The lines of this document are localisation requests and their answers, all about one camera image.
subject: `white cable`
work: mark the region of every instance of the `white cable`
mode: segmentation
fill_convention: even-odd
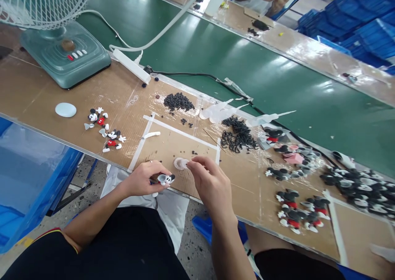
[[[154,37],[153,40],[151,40],[149,43],[147,43],[145,46],[139,47],[139,48],[133,48],[129,46],[119,35],[119,33],[104,19],[103,15],[99,13],[98,11],[95,10],[84,10],[79,12],[79,14],[82,13],[93,13],[98,15],[107,25],[110,27],[116,34],[116,36],[119,38],[119,40],[127,47],[127,48],[121,48],[118,46],[110,45],[109,48],[113,52],[115,49],[118,49],[120,51],[126,51],[126,52],[139,52],[142,50],[145,50],[146,48],[150,47],[153,45],[162,35],[164,35],[181,17],[184,15],[184,13],[189,9],[189,7],[195,2],[196,0],[189,0],[186,5],[181,9],[180,12],[173,18],[173,20],[170,21],[169,24],[156,36]]]

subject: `power cord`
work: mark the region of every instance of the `power cord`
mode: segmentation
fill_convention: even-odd
[[[259,112],[260,114],[264,115],[265,113],[263,111],[261,111],[258,107],[256,107],[251,101],[248,100],[247,96],[242,95],[241,93],[239,93],[238,91],[236,91],[235,89],[233,89],[232,87],[230,87],[229,85],[226,85],[223,81],[221,81],[219,78],[217,78],[216,76],[212,75],[212,74],[208,74],[208,73],[200,73],[200,72],[163,72],[163,71],[154,71],[151,68],[149,69],[149,71],[147,71],[148,73],[155,73],[155,74],[163,74],[163,75],[167,75],[167,76],[171,76],[171,75],[191,75],[191,76],[207,76],[209,78],[212,78],[213,80],[215,80],[217,83],[220,83],[221,85],[223,85],[224,87],[226,87],[228,90],[230,90],[232,93],[236,94],[237,96],[243,97],[248,104],[250,104],[250,106],[255,109],[257,112]],[[289,130],[290,134],[296,139],[298,140],[300,143],[304,144],[305,146],[310,146],[313,148],[313,150],[315,150],[316,152],[320,153],[325,159],[327,159],[333,166],[338,167],[338,165],[332,161],[331,158],[329,158],[326,154],[324,154],[322,151],[320,151],[319,149],[311,146],[310,144],[308,144],[305,140],[303,140],[302,138],[300,138],[295,132],[293,132],[291,129],[287,128],[285,125],[273,120],[272,123],[286,129]]]
[[[170,21],[169,24],[166,25],[165,28],[162,29],[162,31],[160,33],[158,33],[157,36],[155,36],[149,43],[147,43],[145,46],[141,46],[139,48],[133,48],[131,46],[129,46],[119,35],[119,33],[106,21],[106,19],[103,17],[103,15],[101,13],[99,13],[98,11],[95,10],[84,10],[81,11],[77,14],[77,16],[79,16],[80,14],[83,13],[93,13],[95,15],[98,15],[107,25],[108,27],[110,27],[112,29],[112,31],[115,32],[116,36],[119,38],[119,40],[126,46],[126,48],[122,48],[122,47],[118,47],[118,46],[114,46],[114,45],[110,45],[109,48],[111,50],[111,52],[113,52],[115,49],[118,49],[120,51],[125,51],[125,52],[140,52],[142,50],[145,50],[147,48],[149,48],[150,46],[152,46],[162,35],[164,35],[183,15],[186,11],[188,11],[188,9],[191,7],[191,5],[195,2],[196,0],[189,0],[181,9],[180,12],[178,12],[178,14],[173,18],[173,20]]]

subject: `fan base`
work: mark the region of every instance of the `fan base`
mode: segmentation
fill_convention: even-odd
[[[62,41],[70,39],[73,51],[65,51]],[[103,46],[76,21],[56,30],[28,29],[21,35],[21,45],[64,89],[83,82],[111,65]]]

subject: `black cable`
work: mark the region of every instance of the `black cable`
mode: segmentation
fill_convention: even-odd
[[[237,96],[243,97],[249,104],[250,106],[255,109],[257,112],[259,112],[260,114],[264,115],[266,113],[264,113],[263,111],[261,111],[258,107],[256,107],[251,101],[249,101],[249,98],[245,95],[242,95],[241,93],[239,93],[238,91],[236,91],[235,89],[233,89],[232,87],[230,87],[229,85],[225,84],[223,81],[221,81],[219,78],[217,78],[216,76],[213,76],[212,74],[208,74],[208,73],[203,73],[203,72],[158,72],[158,71],[152,71],[152,73],[155,74],[163,74],[163,75],[191,75],[191,76],[207,76],[210,77],[212,79],[214,79],[217,83],[220,83],[221,85],[223,85],[225,88],[227,88],[229,91],[231,91],[232,93],[236,94]],[[277,122],[276,120],[272,120],[272,123],[286,129],[289,130],[290,134],[296,139],[298,140],[300,143],[312,147],[310,144],[308,144],[306,141],[304,141],[302,138],[300,138],[297,134],[295,134],[295,132],[293,132],[291,129],[287,128],[285,125]],[[322,151],[320,151],[319,149],[312,147],[313,150],[315,150],[316,152],[320,153],[325,159],[327,159],[333,166],[338,167],[338,165],[332,161],[331,158],[329,158],[326,154],[324,154]]]

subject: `speckled floor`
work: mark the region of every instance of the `speckled floor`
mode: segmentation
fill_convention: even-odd
[[[83,185],[93,161],[94,159],[89,156],[84,158],[75,174],[73,184]],[[91,177],[92,185],[89,189],[52,217],[45,217],[38,227],[19,241],[9,252],[0,255],[0,277],[35,238],[52,228],[64,227],[76,214],[99,199],[106,179],[106,168],[107,164],[99,161]],[[190,200],[178,258],[191,280],[216,279],[210,246],[191,222],[195,215],[203,217],[207,214],[203,205]]]

